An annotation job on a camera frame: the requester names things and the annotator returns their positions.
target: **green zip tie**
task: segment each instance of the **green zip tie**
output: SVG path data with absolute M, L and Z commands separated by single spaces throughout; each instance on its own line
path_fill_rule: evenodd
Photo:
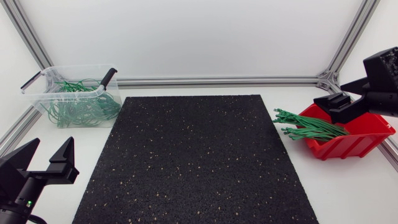
M 94 81 L 98 85 L 99 81 L 94 79 L 84 79 L 77 83 L 56 82 L 60 86 L 58 92 L 83 92 L 95 91 L 95 86 L 85 86 L 83 82 Z M 109 121 L 119 114 L 121 105 L 114 101 L 113 96 L 108 92 L 94 98 L 74 98 L 66 100 L 52 100 L 46 107 L 49 120 L 59 128 L 67 128 L 70 125 L 93 127 L 103 121 Z
M 290 134 L 289 137 L 293 140 L 309 138 L 318 141 L 329 141 L 338 136 L 349 135 L 344 127 L 334 125 L 319 118 L 311 118 L 306 116 L 296 115 L 282 109 L 274 109 L 279 112 L 276 115 L 277 119 L 274 123 L 293 124 L 302 128 L 282 128 L 284 134 Z

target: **red plastic bin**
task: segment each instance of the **red plastic bin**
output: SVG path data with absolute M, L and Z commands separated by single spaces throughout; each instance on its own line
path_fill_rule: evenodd
M 300 115 L 331 121 L 330 116 L 316 104 L 309 106 Z M 334 157 L 364 157 L 385 138 L 396 132 L 382 116 L 371 113 L 365 113 L 347 124 L 338 125 L 343 126 L 350 135 L 338 136 L 327 142 L 305 138 L 316 158 L 326 160 Z

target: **white backdrop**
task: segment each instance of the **white backdrop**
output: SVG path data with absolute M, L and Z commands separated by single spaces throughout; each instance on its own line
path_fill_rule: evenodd
M 362 0 L 21 0 L 55 65 L 118 77 L 315 76 Z
M 29 107 L 19 98 L 19 88 L 40 71 L 7 13 L 0 6 L 0 138 Z

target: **black handle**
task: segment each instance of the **black handle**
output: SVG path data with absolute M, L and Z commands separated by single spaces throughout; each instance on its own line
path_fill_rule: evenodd
M 39 77 L 40 73 L 41 73 L 41 72 L 37 72 L 36 75 L 34 75 L 32 78 L 30 78 L 30 80 L 29 80 L 28 82 L 26 82 L 23 86 L 21 86 L 21 90 L 25 90 L 25 87 L 26 87 L 27 85 L 30 85 L 30 83 L 31 83 L 32 81 L 36 80 L 37 77 Z
M 116 69 L 111 68 L 109 69 L 109 71 L 107 72 L 107 74 L 105 75 L 105 77 L 102 79 L 100 85 L 104 86 L 104 90 L 106 90 L 106 86 L 108 85 L 109 81 L 111 81 L 113 75 L 118 72 Z

